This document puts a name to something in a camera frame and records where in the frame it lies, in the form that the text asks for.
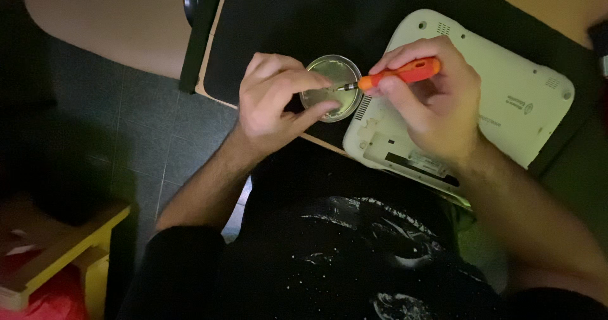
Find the black shirt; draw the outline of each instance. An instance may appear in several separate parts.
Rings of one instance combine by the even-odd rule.
[[[449,205],[296,140],[252,176],[239,237],[174,227],[149,243],[119,318],[608,318],[537,288],[505,300],[457,255]]]

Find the speaker grille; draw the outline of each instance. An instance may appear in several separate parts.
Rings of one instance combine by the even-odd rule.
[[[450,35],[450,27],[447,24],[439,22],[439,24],[437,25],[437,33],[443,35]]]
[[[363,119],[363,116],[365,115],[365,112],[367,111],[367,107],[370,106],[370,102],[371,102],[371,97],[369,97],[369,96],[363,97],[363,100],[361,100],[361,105],[359,105],[359,108],[357,109],[357,113],[354,114],[354,118],[357,121],[360,121],[361,119]]]
[[[559,80],[550,77],[545,83],[545,85],[549,86],[552,89],[557,89],[559,86]]]

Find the white laptop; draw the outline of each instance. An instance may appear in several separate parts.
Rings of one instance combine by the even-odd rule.
[[[441,34],[450,37],[482,77],[479,127],[483,134],[528,168],[572,105],[573,84],[551,68],[524,59],[428,9],[407,15],[386,51]],[[366,166],[407,176],[468,205],[459,193],[459,182],[442,162],[414,145],[405,121],[385,97],[364,96],[343,146]]]

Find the person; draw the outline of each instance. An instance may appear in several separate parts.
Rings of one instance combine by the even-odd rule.
[[[606,319],[608,264],[586,227],[477,127],[481,79],[449,38],[384,54],[376,74],[437,57],[441,70],[388,98],[423,151],[446,162],[475,215],[509,254],[498,295],[457,254],[447,201],[296,139],[329,100],[293,114],[292,95],[327,78],[256,53],[224,143],[157,221],[120,319]],[[251,173],[239,237],[220,235]]]

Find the screwdriver handle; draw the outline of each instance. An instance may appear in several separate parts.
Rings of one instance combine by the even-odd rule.
[[[361,77],[357,85],[361,90],[367,90],[378,86],[380,80],[389,75],[397,75],[405,83],[413,83],[436,75],[440,69],[441,63],[438,59],[433,57],[421,58],[412,60],[398,69],[386,69],[378,74]]]

